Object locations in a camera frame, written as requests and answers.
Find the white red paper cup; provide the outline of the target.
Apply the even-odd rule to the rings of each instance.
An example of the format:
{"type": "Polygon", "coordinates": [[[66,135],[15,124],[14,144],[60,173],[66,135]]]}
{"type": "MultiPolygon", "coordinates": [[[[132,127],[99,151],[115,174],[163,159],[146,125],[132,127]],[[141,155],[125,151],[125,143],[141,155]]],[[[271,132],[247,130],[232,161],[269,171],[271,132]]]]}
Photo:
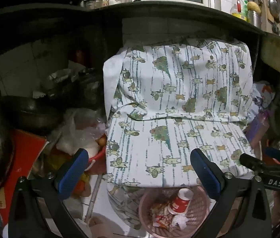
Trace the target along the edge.
{"type": "Polygon", "coordinates": [[[193,191],[188,188],[182,188],[168,205],[168,211],[173,214],[185,214],[193,199],[193,191]]]}

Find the crumpled trash in basket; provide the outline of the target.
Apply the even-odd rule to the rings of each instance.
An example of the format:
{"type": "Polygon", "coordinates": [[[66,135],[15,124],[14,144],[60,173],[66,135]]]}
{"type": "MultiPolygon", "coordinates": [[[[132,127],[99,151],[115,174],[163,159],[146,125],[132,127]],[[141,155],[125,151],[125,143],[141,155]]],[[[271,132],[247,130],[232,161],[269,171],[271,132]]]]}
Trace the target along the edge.
{"type": "Polygon", "coordinates": [[[155,202],[151,205],[149,215],[152,217],[152,226],[173,231],[176,227],[180,230],[187,228],[188,218],[185,214],[173,215],[168,211],[170,202],[155,202]]]}

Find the dark kitchen counter top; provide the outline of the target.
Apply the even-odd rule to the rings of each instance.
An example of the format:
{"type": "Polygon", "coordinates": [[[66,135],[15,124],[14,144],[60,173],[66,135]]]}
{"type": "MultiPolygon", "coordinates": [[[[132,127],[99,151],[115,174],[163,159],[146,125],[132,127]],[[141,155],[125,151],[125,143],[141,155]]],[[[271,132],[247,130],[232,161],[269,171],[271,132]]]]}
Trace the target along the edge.
{"type": "Polygon", "coordinates": [[[22,4],[0,9],[0,55],[40,34],[48,24],[61,34],[83,34],[88,20],[107,19],[118,24],[126,18],[166,18],[191,20],[220,29],[245,42],[254,56],[280,73],[280,36],[264,32],[225,12],[201,5],[144,1],[86,10],[64,4],[22,4]]]}

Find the purple plastic bottle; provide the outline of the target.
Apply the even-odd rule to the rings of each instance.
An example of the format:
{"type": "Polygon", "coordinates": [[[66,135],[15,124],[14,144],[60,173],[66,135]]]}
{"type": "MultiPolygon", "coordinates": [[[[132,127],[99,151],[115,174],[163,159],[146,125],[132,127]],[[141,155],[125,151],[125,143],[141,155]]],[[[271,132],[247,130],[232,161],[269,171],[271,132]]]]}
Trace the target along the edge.
{"type": "Polygon", "coordinates": [[[250,143],[251,148],[255,148],[259,144],[262,137],[270,127],[269,124],[270,112],[268,110],[260,112],[256,115],[249,129],[246,132],[246,138],[250,143]]]}

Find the red cardboard box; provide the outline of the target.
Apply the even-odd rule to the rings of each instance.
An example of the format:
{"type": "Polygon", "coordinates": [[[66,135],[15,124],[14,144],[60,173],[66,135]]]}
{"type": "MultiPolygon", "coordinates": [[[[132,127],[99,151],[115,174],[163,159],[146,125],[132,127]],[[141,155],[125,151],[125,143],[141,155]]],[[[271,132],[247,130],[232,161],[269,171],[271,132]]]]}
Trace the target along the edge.
{"type": "Polygon", "coordinates": [[[7,179],[0,189],[0,215],[3,224],[8,223],[12,195],[19,177],[28,177],[34,162],[48,144],[47,139],[21,130],[16,130],[12,135],[14,157],[7,179]]]}

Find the pink plastic waste basket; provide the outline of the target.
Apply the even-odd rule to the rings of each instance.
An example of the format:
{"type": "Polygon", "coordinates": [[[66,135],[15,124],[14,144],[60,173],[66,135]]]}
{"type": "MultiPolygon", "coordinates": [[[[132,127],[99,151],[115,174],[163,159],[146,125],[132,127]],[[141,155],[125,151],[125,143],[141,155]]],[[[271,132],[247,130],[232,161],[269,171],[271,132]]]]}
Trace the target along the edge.
{"type": "Polygon", "coordinates": [[[209,204],[199,186],[150,188],[141,197],[138,215],[154,237],[192,237],[209,214],[209,204]]]}

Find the red plastic bucket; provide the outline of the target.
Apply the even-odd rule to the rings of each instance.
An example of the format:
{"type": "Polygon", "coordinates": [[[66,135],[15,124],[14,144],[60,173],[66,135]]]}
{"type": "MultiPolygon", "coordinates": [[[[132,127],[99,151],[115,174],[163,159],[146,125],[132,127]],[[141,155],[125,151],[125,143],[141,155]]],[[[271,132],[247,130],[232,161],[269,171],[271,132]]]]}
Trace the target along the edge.
{"type": "Polygon", "coordinates": [[[107,136],[104,134],[96,142],[100,145],[100,150],[96,156],[88,160],[89,165],[85,169],[85,172],[89,173],[90,175],[103,175],[107,172],[105,162],[107,136]]]}

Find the white blue plastic bag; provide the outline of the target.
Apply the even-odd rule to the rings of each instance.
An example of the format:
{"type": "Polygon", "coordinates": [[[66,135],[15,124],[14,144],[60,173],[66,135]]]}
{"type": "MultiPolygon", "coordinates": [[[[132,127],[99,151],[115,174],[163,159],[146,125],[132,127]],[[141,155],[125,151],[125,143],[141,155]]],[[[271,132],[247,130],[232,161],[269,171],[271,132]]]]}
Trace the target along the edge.
{"type": "Polygon", "coordinates": [[[254,118],[268,109],[275,97],[275,92],[267,82],[255,82],[252,85],[252,104],[248,113],[248,120],[252,122],[254,118]]]}

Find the clear plastic bag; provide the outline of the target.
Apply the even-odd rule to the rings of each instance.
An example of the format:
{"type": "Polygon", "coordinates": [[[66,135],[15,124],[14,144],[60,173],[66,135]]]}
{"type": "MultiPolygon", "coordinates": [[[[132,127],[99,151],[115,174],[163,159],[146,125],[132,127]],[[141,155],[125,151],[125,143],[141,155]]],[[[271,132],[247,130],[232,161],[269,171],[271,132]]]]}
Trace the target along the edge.
{"type": "Polygon", "coordinates": [[[97,140],[105,133],[105,118],[101,110],[75,108],[67,110],[65,125],[56,148],[70,156],[82,148],[90,158],[100,150],[97,140]]]}

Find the dark metal pot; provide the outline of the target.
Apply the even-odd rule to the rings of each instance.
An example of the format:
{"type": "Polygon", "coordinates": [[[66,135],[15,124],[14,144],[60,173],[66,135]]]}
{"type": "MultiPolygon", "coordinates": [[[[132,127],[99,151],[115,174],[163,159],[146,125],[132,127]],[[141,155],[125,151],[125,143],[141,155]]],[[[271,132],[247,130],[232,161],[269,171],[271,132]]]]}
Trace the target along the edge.
{"type": "Polygon", "coordinates": [[[4,127],[48,136],[63,120],[65,109],[49,98],[0,96],[0,116],[4,127]]]}

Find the cartoon print cloth cover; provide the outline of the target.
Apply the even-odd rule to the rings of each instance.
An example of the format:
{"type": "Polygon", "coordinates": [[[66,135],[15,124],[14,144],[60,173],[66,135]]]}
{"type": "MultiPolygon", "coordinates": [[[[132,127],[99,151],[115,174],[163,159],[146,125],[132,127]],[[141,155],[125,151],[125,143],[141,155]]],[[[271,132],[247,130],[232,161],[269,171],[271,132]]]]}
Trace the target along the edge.
{"type": "Polygon", "coordinates": [[[253,154],[244,129],[252,104],[252,62],[238,40],[127,44],[103,67],[107,192],[128,226],[140,229],[148,187],[196,186],[193,149],[236,177],[253,154]]]}

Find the steel cup with potato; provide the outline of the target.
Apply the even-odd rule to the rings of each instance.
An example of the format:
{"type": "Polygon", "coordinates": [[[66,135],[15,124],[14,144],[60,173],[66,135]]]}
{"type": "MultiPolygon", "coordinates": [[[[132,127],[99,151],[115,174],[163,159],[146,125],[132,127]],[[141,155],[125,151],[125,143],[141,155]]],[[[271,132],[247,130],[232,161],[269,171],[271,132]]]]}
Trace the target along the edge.
{"type": "Polygon", "coordinates": [[[247,3],[247,22],[259,29],[261,28],[261,9],[257,3],[252,1],[247,3]]]}

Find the hanging metal ladle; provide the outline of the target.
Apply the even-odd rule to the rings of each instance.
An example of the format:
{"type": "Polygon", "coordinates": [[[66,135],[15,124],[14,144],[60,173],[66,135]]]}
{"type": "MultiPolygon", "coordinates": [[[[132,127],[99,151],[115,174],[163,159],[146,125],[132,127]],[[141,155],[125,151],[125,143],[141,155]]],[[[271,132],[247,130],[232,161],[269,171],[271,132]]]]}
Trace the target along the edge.
{"type": "Polygon", "coordinates": [[[276,0],[269,0],[269,8],[271,15],[275,18],[279,18],[280,8],[276,0]]]}

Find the cooking oil bottle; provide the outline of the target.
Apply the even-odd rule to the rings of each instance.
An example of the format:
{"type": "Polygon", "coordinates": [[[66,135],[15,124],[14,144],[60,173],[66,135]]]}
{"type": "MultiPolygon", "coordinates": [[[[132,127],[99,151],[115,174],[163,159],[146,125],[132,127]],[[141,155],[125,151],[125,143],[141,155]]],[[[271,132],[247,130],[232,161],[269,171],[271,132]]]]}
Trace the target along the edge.
{"type": "Polygon", "coordinates": [[[232,0],[230,14],[243,21],[247,21],[245,8],[245,4],[242,0],[232,0]]]}

